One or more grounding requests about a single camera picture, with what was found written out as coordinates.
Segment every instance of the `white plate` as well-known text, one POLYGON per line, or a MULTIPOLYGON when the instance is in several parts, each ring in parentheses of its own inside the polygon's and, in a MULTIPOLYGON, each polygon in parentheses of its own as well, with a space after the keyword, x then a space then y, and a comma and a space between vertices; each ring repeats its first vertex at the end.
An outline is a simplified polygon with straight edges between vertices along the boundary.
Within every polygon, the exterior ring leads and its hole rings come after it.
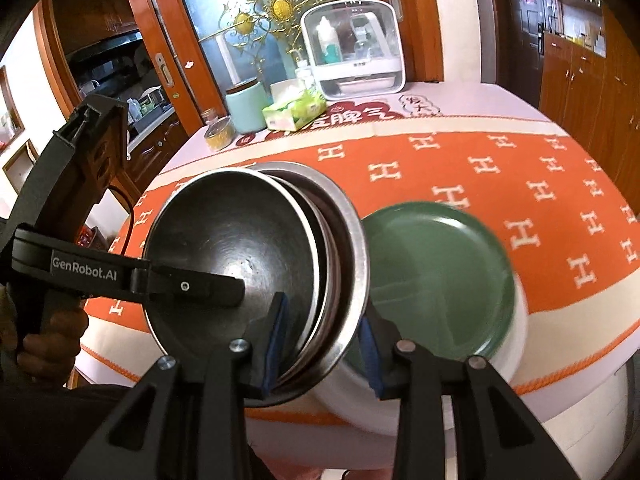
MULTIPOLYGON (((516 373, 525 342, 529 311, 522 283, 514 274, 516 285, 515 311, 511 326, 491 364, 509 382, 516 373)), ((332 413, 353 424, 356 428, 371 433, 395 436, 398 432, 400 401, 378 400, 367 380, 355 372, 342 359, 331 373, 314 389, 320 400, 332 413)), ((443 397, 444 427, 453 428, 453 410, 450 397, 443 397)))

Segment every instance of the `table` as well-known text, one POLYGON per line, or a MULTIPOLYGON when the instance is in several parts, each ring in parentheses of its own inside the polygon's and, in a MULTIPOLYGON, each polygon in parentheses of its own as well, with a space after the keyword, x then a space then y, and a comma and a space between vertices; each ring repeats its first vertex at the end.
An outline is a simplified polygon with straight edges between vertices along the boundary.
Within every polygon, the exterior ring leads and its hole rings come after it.
MULTIPOLYGON (((190 178, 259 160, 323 171, 361 216, 393 203, 434 200, 488 225, 527 295, 527 344, 511 384, 539 420, 587 396, 640 346, 636 217, 571 137, 498 86, 411 84, 398 94, 331 104, 295 134, 239 137, 214 155, 200 131, 136 204, 127 254, 142 254, 158 209, 190 178)), ((110 250, 121 246, 117 238, 110 250)), ((133 384, 160 356, 142 308, 97 298, 86 310, 91 323, 79 369, 96 382, 133 384)), ((256 451, 276 458, 342 468, 392 462, 392 438, 348 426, 313 391, 247 415, 256 451)))

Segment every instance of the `plastic bottle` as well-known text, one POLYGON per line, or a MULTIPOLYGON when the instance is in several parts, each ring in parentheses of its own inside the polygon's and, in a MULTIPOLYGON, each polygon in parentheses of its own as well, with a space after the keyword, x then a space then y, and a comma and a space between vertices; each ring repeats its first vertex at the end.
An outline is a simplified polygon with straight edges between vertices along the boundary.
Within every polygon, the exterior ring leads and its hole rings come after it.
POLYGON ((356 29, 356 44, 353 47, 356 59, 367 59, 369 57, 369 42, 367 41, 367 31, 364 28, 356 29))
POLYGON ((316 80, 314 79, 314 73, 311 72, 309 62, 306 59, 299 59, 296 63, 298 65, 298 68, 296 69, 296 77, 305 82, 307 90, 315 88, 316 80))
POLYGON ((324 56, 325 63, 340 63, 342 61, 342 50, 340 49, 340 41, 338 33, 332 27, 326 16, 320 19, 318 24, 318 41, 320 49, 324 56))

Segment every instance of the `tissue box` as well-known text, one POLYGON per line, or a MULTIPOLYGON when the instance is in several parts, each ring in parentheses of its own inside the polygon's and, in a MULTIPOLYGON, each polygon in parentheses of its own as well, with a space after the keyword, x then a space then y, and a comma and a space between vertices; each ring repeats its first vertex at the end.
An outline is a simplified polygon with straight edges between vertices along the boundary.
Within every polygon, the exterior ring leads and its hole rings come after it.
POLYGON ((271 85, 273 105, 262 110, 267 128, 296 132, 326 110, 326 101, 319 92, 306 88, 300 79, 290 79, 271 85))

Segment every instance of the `human hand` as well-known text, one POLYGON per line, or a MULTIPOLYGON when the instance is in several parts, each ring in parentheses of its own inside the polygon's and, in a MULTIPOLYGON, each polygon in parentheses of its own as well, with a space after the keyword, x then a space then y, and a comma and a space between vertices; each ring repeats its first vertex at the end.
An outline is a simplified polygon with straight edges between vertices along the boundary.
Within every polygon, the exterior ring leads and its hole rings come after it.
MULTIPOLYGON (((84 310, 55 313, 45 332, 29 334, 18 354, 18 366, 37 381, 61 385, 66 382, 80 353, 80 338, 89 326, 84 310)), ((0 346, 13 352, 18 338, 4 287, 0 286, 0 346)))

